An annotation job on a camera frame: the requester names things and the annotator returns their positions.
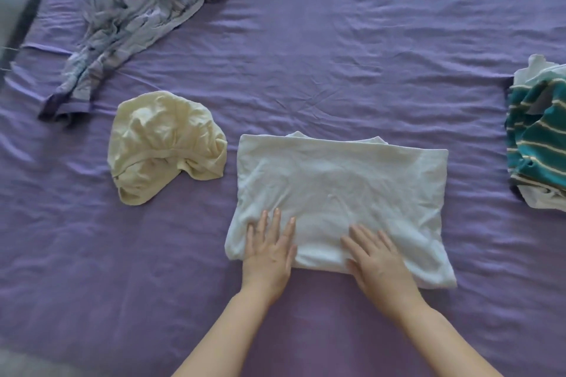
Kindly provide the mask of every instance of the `person's left arm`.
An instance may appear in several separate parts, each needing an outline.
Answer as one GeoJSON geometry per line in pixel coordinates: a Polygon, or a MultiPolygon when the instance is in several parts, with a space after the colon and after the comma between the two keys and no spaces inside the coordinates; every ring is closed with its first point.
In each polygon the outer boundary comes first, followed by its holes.
{"type": "Polygon", "coordinates": [[[281,212],[275,209],[268,225],[267,211],[257,226],[249,225],[242,266],[242,289],[173,377],[237,377],[248,350],[269,307],[283,293],[291,264],[297,255],[293,245],[295,218],[279,236],[281,212]]]}

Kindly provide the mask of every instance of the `finger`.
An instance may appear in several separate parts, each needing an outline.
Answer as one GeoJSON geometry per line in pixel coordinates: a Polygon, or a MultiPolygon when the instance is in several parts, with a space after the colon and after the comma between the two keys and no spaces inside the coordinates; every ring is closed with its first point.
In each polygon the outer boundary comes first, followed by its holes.
{"type": "Polygon", "coordinates": [[[360,247],[363,248],[364,251],[366,251],[366,254],[368,255],[370,255],[378,248],[377,245],[371,239],[371,237],[368,237],[365,231],[362,230],[360,225],[352,225],[350,227],[350,237],[358,245],[360,245],[360,247]]]}
{"type": "Polygon", "coordinates": [[[277,243],[279,239],[279,227],[281,225],[281,211],[279,209],[275,209],[273,211],[273,222],[267,230],[267,235],[265,236],[265,241],[270,244],[274,245],[277,243]]]}
{"type": "Polygon", "coordinates": [[[354,276],[354,279],[356,280],[359,288],[361,290],[365,290],[366,284],[363,280],[362,270],[360,269],[358,263],[352,259],[346,259],[346,268],[348,269],[350,274],[354,276]]]}
{"type": "Polygon", "coordinates": [[[365,225],[358,224],[358,228],[363,231],[366,237],[378,248],[378,249],[385,249],[386,245],[383,244],[381,239],[372,233],[372,231],[367,228],[365,225]]]}
{"type": "Polygon", "coordinates": [[[285,267],[287,268],[287,272],[291,271],[291,267],[295,262],[295,258],[297,257],[297,251],[299,250],[297,245],[292,245],[289,249],[289,254],[287,255],[287,261],[285,262],[285,267]]]}
{"type": "Polygon", "coordinates": [[[390,239],[390,237],[385,233],[385,231],[379,230],[378,236],[383,242],[383,244],[387,246],[387,249],[389,249],[391,252],[395,254],[399,253],[399,251],[397,250],[397,246],[395,246],[395,243],[393,243],[392,239],[390,239]]]}
{"type": "Polygon", "coordinates": [[[267,225],[267,210],[261,212],[259,222],[255,227],[254,234],[254,250],[257,251],[259,246],[263,245],[265,241],[265,226],[267,225]]]}
{"type": "Polygon", "coordinates": [[[357,262],[361,262],[362,259],[367,258],[369,255],[367,252],[362,248],[362,246],[358,245],[354,240],[350,237],[342,237],[340,238],[343,247],[350,252],[352,257],[356,259],[357,262]]]}
{"type": "Polygon", "coordinates": [[[254,225],[248,224],[246,231],[246,249],[244,251],[244,256],[246,258],[254,254],[254,225]]]}
{"type": "Polygon", "coordinates": [[[293,216],[291,219],[289,219],[289,222],[287,222],[287,225],[283,230],[283,235],[279,237],[279,240],[277,241],[277,245],[279,247],[282,247],[283,250],[285,250],[286,252],[289,250],[291,244],[293,243],[293,238],[295,237],[296,224],[297,224],[297,218],[293,216]]]}

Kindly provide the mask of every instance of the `person's left hand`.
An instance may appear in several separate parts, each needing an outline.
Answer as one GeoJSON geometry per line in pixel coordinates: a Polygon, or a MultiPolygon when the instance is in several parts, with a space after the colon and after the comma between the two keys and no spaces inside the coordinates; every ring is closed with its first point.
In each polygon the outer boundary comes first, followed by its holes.
{"type": "Polygon", "coordinates": [[[280,236],[279,209],[273,212],[273,222],[269,229],[267,224],[267,210],[264,210],[257,226],[248,225],[242,291],[260,295],[270,306],[279,299],[287,286],[291,265],[297,256],[297,245],[293,245],[294,217],[289,220],[280,236]]]}

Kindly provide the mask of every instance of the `yellow cloth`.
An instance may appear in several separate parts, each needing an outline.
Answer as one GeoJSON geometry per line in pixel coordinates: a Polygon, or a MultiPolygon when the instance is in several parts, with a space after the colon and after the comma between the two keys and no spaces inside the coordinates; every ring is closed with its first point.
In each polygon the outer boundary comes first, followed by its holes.
{"type": "Polygon", "coordinates": [[[181,170],[206,181],[223,176],[226,136],[202,104],[154,91],[118,106],[108,164],[120,200],[143,204],[181,170]]]}

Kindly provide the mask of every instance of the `floor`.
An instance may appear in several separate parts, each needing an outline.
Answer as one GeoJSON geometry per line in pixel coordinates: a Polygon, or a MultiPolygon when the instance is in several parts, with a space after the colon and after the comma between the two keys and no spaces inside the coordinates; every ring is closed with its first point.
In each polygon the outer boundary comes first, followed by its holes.
{"type": "MultiPolygon", "coordinates": [[[[40,0],[0,0],[0,85],[35,17],[40,0]]],[[[104,377],[93,371],[52,363],[0,349],[0,377],[104,377]]]]}

